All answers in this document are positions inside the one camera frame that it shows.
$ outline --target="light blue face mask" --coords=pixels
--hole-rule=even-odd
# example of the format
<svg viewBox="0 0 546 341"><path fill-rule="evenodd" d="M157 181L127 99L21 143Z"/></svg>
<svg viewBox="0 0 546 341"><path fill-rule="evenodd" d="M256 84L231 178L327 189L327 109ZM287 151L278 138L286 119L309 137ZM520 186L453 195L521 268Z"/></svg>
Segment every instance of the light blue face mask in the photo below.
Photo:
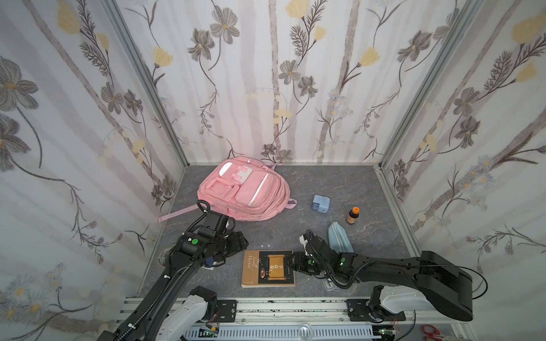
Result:
<svg viewBox="0 0 546 341"><path fill-rule="evenodd" d="M338 222L333 222L328 227L328 243L336 252L354 252L345 229Z"/></svg>

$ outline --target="small brown bottle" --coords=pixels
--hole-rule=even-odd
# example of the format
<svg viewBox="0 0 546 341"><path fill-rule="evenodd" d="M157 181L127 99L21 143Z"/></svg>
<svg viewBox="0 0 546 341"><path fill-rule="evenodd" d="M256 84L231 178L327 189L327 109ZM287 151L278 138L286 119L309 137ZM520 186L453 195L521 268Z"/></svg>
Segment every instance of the small brown bottle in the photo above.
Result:
<svg viewBox="0 0 546 341"><path fill-rule="evenodd" d="M354 224L357 221L359 212L360 209L358 207L353 207L353 209L349 211L349 215L347 216L347 222L349 224Z"/></svg>

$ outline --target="cable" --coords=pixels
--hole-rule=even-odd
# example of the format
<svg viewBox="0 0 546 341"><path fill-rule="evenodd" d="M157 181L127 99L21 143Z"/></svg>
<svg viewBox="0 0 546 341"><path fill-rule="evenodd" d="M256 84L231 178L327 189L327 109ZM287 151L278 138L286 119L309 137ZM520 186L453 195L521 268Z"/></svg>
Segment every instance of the cable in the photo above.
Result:
<svg viewBox="0 0 546 341"><path fill-rule="evenodd" d="M401 337L399 337L397 340L395 341L400 341L401 339L405 338L409 333L411 333L411 331L413 330L413 328L415 327L415 322L417 321L417 316L415 315L415 310L413 311L413 324L411 325L411 328L404 334L402 335Z"/></svg>
<svg viewBox="0 0 546 341"><path fill-rule="evenodd" d="M377 261L377 263L400 266L400 264L389 263L389 262L383 262L383 261ZM489 289L489 283L487 283L487 280L485 279L485 277L483 277L483 275L482 275L481 273L477 272L476 270L471 269L471 268L466 267L466 266L431 264L431 265L410 265L410 266L408 266L408 267L420 268L420 267L432 267L432 266L436 266L436 267L456 267L456 268L466 269L466 270L470 270L470 271L472 271L472 272L477 273L477 274L482 278L483 282L485 283L485 290L483 291L483 293L479 294L478 296L473 297L473 298L472 298L473 300L475 300L475 299L477 299L477 298L480 298L480 297L482 297L483 295L485 295L485 293L486 293L487 290Z"/></svg>
<svg viewBox="0 0 546 341"><path fill-rule="evenodd" d="M311 238L309 238L309 240L312 240L312 239L314 238L314 233L313 233L311 230L307 230L306 232L309 233L309 236L311 237ZM370 261L368 261L368 262L362 264L362 265L361 265L361 266L360 266L360 267L351 275L351 277L349 277L349 281L347 281L347 283L341 284L341 283L339 283L339 282L335 279L334 274L332 274L332 272L331 272L330 269L328 268L328 266L330 266L330 265L329 265L328 263L326 263L326 264L324 263L324 261L323 261L323 259L322 259L322 254L321 254L320 252L317 252L317 251L315 250L313 244L311 244L310 241L307 243L307 245L311 246L311 249L313 250L315 256L317 257L317 260L319 261L320 265L322 265L322 267L323 267L324 270L326 271L326 274L328 275L328 278L330 278L330 280L331 280L332 282L334 282L334 284L335 284L338 288L340 288L340 289L349 289L349 288L351 287L351 285L353 285L353 282L354 282L354 280L356 279L358 273L359 273L361 270L365 269L366 266L368 266L368 265L370 265L370 264L372 264L372 263L375 262L374 260L370 260Z"/></svg>
<svg viewBox="0 0 546 341"><path fill-rule="evenodd" d="M379 264L388 264L388 265L394 265L394 266L397 266L399 267L400 264L395 264L395 263L389 263L389 262L384 262L384 261L374 261L374 260L371 260L371 261L368 261L364 264L362 264L353 274L352 276L349 278L349 281L346 283L346 284L341 284L339 283L335 277L334 277L334 274L332 274L332 272L330 271L329 269L329 264L328 263L324 263L323 259L322 259L322 255L320 252L317 252L313 246L313 244L311 244L311 240L314 238L314 233L311 231L311 230L307 230L306 233L309 234L310 238L307 245L311 246L311 249L313 250L313 252L315 253L316 255L316 258L317 260L319 261L320 265L324 268L326 274L328 275L328 278L330 278L330 280L332 282L334 282L334 284L338 287L338 288L341 288L341 289L349 289L351 287L351 285L353 284L356 276L358 275L358 273L363 270L366 266L376 262L376 263L379 263ZM487 292L487 290L489 289L489 283L487 282L487 280L485 279L485 277L477 272L476 270L472 269L472 268L469 268L469 267L466 267L466 266L458 266L458 265L440 265L440 264L433 264L433 265L410 265L408 267L411 267L411 268L421 268L421 267L432 267L432 266L436 266L436 267L456 267L456 268L459 268L459 269L466 269L466 270L470 270L472 272L475 272L477 273L481 278L482 280L484 281L485 283L485 290L483 291L483 293L481 293L480 295L476 296L476 297L473 297L472 299L475 300L477 298L480 298L482 297L483 295L485 295L485 293ZM408 277L408 279L411 280L411 278L407 275L407 273L405 271L403 271L404 274Z"/></svg>
<svg viewBox="0 0 546 341"><path fill-rule="evenodd" d="M487 283L487 280L485 279L485 277L483 277L483 275L479 272L477 272L476 270L474 269L471 269L469 267L466 267L466 266L457 266L457 265L420 265L419 267L422 267L422 266L445 266L445 267L458 267L458 268L461 268L461 269L467 269L467 270L470 270L470 271L473 271L475 273L477 273L483 280L483 282L485 282L485 290L483 291L483 293L479 294L478 296L476 297L473 297L472 299L475 300L477 298L480 298L482 297L483 295L485 295L485 293L487 292L487 290L489 289L489 284Z"/></svg>
<svg viewBox="0 0 546 341"><path fill-rule="evenodd" d="M144 320L144 318L148 315L148 313L154 308L156 303L159 301L161 296L163 296L163 293L165 292L165 289L167 288L167 285L169 284L170 280L170 254L173 252L173 249L170 249L169 252L167 252L167 255L165 256L165 270L163 271L163 279L161 281L161 286L159 288L159 291L156 294L156 297L154 297L153 301L150 303L150 305L144 310L142 314L132 323L129 324L129 328L125 331L125 333L119 335L115 341L122 341L124 340L129 334L131 334L134 330L136 330L139 326L139 324Z"/></svg>
<svg viewBox="0 0 546 341"><path fill-rule="evenodd" d="M201 215L201 217L197 218L196 221L194 221L187 229L186 229L186 232L190 232L192 231L193 232L193 228L194 226L197 225L198 222L200 222L201 220L205 219L206 217L206 214L208 213L208 211L210 211L210 204L208 202L206 202L205 200L197 200L197 207L199 207L199 209L203 212L203 214Z"/></svg>

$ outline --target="backpack strap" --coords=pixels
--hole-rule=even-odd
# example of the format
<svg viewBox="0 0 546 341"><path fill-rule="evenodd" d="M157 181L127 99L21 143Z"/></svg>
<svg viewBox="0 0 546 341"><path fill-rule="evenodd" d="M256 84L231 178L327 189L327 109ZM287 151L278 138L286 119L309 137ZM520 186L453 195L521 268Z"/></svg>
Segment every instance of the backpack strap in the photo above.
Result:
<svg viewBox="0 0 546 341"><path fill-rule="evenodd" d="M294 208L296 207L296 205L298 204L298 201L296 199L288 199L288 203L286 204L286 208L290 209L290 208Z"/></svg>
<svg viewBox="0 0 546 341"><path fill-rule="evenodd" d="M276 166L282 166L282 163L273 163L273 162L266 162L264 163L264 166L271 167L271 170L275 170Z"/></svg>
<svg viewBox="0 0 546 341"><path fill-rule="evenodd" d="M176 216L179 216L181 214L184 214L184 213L187 213L187 212L190 212L190 211L193 211L193 210L197 210L197 204L195 205L191 205L189 207L186 207L186 208L183 208L181 210L178 210L176 212L173 212L173 213L169 213L169 214L166 214L162 217L160 217L159 219L157 219L159 222L163 222L167 219L170 219L170 218L173 218L173 217L176 217Z"/></svg>

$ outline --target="pink backpack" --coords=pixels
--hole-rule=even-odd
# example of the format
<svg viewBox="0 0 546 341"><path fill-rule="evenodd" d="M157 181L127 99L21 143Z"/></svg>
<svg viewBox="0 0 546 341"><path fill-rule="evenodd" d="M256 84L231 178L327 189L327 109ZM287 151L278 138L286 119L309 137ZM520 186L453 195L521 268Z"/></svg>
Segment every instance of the pink backpack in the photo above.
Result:
<svg viewBox="0 0 546 341"><path fill-rule="evenodd" d="M246 157L222 162L199 186L197 197L215 212L235 220L267 220L298 203L282 176L264 163ZM162 222L197 208L193 205L159 218Z"/></svg>

